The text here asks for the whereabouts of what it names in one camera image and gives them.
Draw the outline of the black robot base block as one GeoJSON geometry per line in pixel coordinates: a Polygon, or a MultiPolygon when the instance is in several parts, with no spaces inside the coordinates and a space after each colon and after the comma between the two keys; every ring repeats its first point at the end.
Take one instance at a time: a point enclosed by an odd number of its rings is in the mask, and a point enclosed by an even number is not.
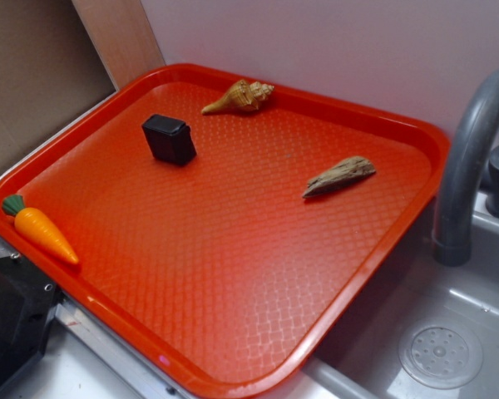
{"type": "Polygon", "coordinates": [[[0,392],[40,361],[59,296],[26,258],[0,258],[0,392]]]}

